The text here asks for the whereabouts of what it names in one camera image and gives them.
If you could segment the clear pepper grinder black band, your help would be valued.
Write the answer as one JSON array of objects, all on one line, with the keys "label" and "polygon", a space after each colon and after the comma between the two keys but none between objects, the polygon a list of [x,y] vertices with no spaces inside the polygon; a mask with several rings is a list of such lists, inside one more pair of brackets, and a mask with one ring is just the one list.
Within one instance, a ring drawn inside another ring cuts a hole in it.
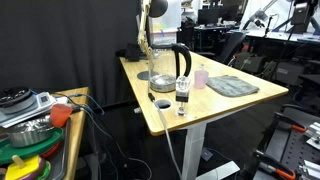
[{"label": "clear pepper grinder black band", "polygon": [[179,102],[177,114],[184,116],[186,114],[185,104],[189,99],[190,79],[185,76],[180,76],[176,80],[176,101]]}]

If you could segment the pink plastic cup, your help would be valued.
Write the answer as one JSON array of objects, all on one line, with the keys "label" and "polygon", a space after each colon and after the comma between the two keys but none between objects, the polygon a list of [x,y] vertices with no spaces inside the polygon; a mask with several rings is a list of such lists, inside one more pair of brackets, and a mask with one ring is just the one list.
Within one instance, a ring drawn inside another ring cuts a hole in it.
[{"label": "pink plastic cup", "polygon": [[195,87],[203,89],[206,86],[209,73],[205,70],[197,70],[195,72]]}]

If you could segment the white cardboard box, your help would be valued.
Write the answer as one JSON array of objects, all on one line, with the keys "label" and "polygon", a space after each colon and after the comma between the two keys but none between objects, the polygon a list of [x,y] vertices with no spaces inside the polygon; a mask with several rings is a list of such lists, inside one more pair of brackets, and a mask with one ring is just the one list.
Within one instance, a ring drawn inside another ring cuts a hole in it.
[{"label": "white cardboard box", "polygon": [[155,45],[166,45],[177,42],[177,30],[165,29],[157,30],[151,33],[152,43]]}]

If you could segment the white table leg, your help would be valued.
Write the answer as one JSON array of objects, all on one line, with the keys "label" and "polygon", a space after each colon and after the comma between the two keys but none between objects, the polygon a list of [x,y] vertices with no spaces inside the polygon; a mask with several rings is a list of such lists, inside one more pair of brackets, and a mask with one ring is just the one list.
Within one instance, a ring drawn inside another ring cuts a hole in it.
[{"label": "white table leg", "polygon": [[205,131],[205,123],[197,123],[187,128],[182,180],[223,180],[224,178],[235,174],[240,170],[238,165],[234,161],[230,160],[229,162],[211,171],[208,171],[200,176],[197,175]]}]

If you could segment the grey folded cloth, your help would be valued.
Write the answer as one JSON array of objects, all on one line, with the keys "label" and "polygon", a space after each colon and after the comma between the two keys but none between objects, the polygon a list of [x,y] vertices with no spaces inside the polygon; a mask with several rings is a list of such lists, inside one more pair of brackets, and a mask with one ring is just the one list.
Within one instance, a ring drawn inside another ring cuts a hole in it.
[{"label": "grey folded cloth", "polygon": [[259,88],[236,76],[209,77],[207,85],[215,92],[226,97],[242,97],[257,93]]}]

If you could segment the translucent plastic storage bin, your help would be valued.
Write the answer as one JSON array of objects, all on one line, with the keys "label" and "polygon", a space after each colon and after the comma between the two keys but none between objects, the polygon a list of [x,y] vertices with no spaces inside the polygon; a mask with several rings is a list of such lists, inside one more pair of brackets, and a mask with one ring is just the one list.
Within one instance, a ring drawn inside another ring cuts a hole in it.
[{"label": "translucent plastic storage bin", "polygon": [[181,26],[181,0],[152,0],[149,17],[153,31],[177,29]]}]

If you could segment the black office chair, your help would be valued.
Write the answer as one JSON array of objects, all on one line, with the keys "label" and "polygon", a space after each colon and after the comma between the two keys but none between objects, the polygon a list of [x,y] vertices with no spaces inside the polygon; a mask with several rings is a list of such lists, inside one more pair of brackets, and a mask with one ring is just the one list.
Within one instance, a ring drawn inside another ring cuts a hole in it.
[{"label": "black office chair", "polygon": [[220,55],[211,52],[199,52],[199,55],[227,65],[232,60],[236,51],[240,48],[244,39],[245,34],[243,32],[228,32],[228,37],[226,38]]}]

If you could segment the black computer monitor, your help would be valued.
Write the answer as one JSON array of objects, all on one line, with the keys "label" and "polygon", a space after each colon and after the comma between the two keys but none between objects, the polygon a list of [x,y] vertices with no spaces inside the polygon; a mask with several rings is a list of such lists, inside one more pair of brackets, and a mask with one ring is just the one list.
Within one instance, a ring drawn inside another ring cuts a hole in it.
[{"label": "black computer monitor", "polygon": [[213,25],[215,26],[218,23],[219,18],[219,9],[200,9],[198,11],[198,24],[199,25]]}]

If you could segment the orange plastic cup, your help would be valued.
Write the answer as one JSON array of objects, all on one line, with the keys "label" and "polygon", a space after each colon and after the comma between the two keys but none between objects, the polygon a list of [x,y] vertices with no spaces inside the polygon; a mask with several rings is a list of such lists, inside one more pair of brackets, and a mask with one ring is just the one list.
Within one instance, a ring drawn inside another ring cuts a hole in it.
[{"label": "orange plastic cup", "polygon": [[51,109],[50,120],[54,126],[63,127],[71,113],[71,107],[63,104],[56,104]]}]

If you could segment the white digital kitchen scale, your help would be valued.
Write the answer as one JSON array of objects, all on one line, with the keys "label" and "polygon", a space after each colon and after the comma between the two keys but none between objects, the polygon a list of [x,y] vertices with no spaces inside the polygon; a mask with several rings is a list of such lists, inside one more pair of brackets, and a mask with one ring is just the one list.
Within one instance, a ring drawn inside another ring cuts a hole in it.
[{"label": "white digital kitchen scale", "polygon": [[48,92],[42,92],[38,95],[33,95],[25,102],[0,108],[0,126],[8,128],[45,113],[49,111],[55,103],[56,100]]}]

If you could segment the steel bowl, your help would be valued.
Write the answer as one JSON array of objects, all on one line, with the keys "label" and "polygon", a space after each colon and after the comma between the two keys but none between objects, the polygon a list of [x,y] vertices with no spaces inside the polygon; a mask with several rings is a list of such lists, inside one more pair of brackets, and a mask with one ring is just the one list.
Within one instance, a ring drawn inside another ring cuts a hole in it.
[{"label": "steel bowl", "polygon": [[49,119],[38,118],[12,126],[5,133],[13,147],[22,148],[47,140],[53,135],[53,129]]}]

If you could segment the black round scale plate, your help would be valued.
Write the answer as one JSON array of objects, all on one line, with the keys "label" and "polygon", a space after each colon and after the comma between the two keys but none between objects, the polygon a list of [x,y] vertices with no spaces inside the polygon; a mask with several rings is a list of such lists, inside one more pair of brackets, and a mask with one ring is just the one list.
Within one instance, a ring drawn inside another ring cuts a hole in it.
[{"label": "black round scale plate", "polygon": [[0,91],[0,107],[6,108],[25,101],[32,96],[30,88],[13,87]]}]

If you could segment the yellow toy block with peg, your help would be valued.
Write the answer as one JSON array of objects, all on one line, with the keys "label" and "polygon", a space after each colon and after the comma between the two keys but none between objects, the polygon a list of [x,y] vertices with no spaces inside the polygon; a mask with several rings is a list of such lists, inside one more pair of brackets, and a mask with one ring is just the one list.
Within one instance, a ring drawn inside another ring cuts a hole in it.
[{"label": "yellow toy block with peg", "polygon": [[13,155],[12,160],[13,163],[7,168],[6,180],[19,180],[36,172],[40,167],[38,155],[27,159],[21,159],[18,155]]}]

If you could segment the green plastic plate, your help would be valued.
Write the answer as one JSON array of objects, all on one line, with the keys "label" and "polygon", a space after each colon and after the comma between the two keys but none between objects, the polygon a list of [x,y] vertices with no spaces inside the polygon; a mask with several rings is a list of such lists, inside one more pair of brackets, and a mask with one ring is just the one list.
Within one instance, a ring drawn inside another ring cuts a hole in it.
[{"label": "green plastic plate", "polygon": [[28,159],[35,155],[41,155],[51,149],[56,143],[60,141],[64,135],[62,128],[54,128],[53,135],[38,144],[27,147],[16,148],[10,144],[8,139],[0,142],[0,164],[12,163],[12,156],[18,155],[21,159]]}]

